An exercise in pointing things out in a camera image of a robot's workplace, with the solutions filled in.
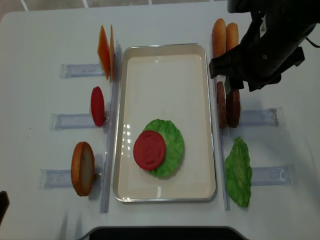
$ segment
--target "tray rim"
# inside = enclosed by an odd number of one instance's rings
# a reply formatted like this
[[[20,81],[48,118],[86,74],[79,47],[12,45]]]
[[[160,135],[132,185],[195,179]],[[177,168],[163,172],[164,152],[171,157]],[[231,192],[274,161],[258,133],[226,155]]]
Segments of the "tray rim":
[[[209,104],[209,122],[210,122],[210,134],[211,134],[211,148],[212,148],[212,158],[213,158],[213,168],[214,168],[214,180],[215,186],[212,192],[212,195],[206,198],[130,198],[130,199],[122,199],[117,196],[114,188],[114,180],[115,180],[115,165],[116,165],[116,151],[117,151],[117,142],[118,142],[118,133],[119,133],[119,118],[120,118],[120,106],[121,106],[121,91],[122,91],[122,83],[123,83],[123,69],[124,69],[124,56],[126,52],[130,49],[139,49],[139,48],[158,48],[158,47],[169,47],[169,46],[184,46],[184,45],[197,45],[202,48],[204,52],[204,62],[205,62],[205,72],[206,72],[206,86],[207,86],[207,97]],[[112,181],[111,188],[112,193],[119,202],[122,203],[143,203],[143,202],[205,202],[213,199],[217,193],[217,172],[216,172],[216,159],[215,159],[215,148],[214,148],[214,138],[213,138],[213,126],[212,126],[212,111],[211,111],[211,99],[210,99],[210,89],[209,89],[209,76],[208,76],[208,61],[207,61],[207,53],[205,48],[199,43],[181,43],[181,44],[165,44],[165,45],[145,45],[145,46],[130,46],[128,47],[123,55],[122,55],[122,63],[121,63],[121,80],[120,87],[118,89],[118,101],[117,101],[117,114],[116,114],[116,122],[115,122],[115,138],[114,138],[114,149],[112,156]]]

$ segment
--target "red tomato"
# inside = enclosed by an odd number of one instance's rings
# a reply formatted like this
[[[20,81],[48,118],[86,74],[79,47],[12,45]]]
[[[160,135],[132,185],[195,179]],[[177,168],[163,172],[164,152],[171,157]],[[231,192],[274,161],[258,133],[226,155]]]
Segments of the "red tomato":
[[[105,101],[102,91],[98,86],[92,90],[91,113],[96,126],[101,127],[105,124]]]
[[[134,143],[134,160],[144,170],[156,169],[165,159],[165,155],[165,140],[155,131],[144,131]]]

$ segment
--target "green lettuce leaf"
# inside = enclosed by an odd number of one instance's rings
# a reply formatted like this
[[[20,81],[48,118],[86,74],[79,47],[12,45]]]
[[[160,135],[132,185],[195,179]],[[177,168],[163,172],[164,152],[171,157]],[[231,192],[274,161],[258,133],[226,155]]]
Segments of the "green lettuce leaf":
[[[224,163],[226,190],[239,206],[247,208],[251,197],[252,168],[247,144],[237,137]]]
[[[143,130],[155,131],[161,134],[165,142],[165,157],[163,162],[150,173],[156,177],[166,177],[172,174],[180,164],[184,153],[184,139],[178,128],[171,122],[156,119]]]

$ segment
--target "white table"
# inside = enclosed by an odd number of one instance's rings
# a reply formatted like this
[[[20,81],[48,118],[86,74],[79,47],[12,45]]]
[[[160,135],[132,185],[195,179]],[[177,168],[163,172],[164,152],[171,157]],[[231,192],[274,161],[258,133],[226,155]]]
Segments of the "white table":
[[[209,60],[211,31],[218,18],[236,22],[240,38],[251,22],[249,13],[227,13],[225,1],[19,12],[2,19],[0,190],[8,192],[10,207],[0,239],[78,239],[104,226],[228,226],[248,239],[262,240],[320,235],[320,51],[307,42],[302,43],[306,60],[285,72],[279,84],[241,91],[243,109],[283,107],[286,127],[265,133],[271,140],[266,148],[283,164],[294,164],[296,171],[290,186],[252,187],[247,210],[233,202],[231,211],[224,210],[217,154],[217,192],[209,202],[123,204],[111,194],[109,213],[100,214],[101,194],[88,198],[77,196],[72,188],[40,188],[40,169],[69,169],[77,142],[89,142],[99,164],[105,159],[107,136],[102,129],[48,129],[51,113],[88,113],[95,86],[110,99],[111,85],[103,77],[59,78],[63,63],[98,62],[101,24],[108,36],[108,26],[113,25],[123,50],[199,43]],[[319,27],[310,38],[320,43]],[[216,137],[214,143],[217,153]]]

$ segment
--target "white tray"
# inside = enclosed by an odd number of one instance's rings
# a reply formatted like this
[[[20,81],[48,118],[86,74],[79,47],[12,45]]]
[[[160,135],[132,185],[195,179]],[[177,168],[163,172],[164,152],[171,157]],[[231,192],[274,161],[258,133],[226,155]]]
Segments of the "white tray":
[[[216,190],[207,59],[199,44],[130,47],[123,56],[113,164],[122,202],[207,200]],[[159,179],[133,147],[152,120],[171,120],[184,140],[178,170]]]

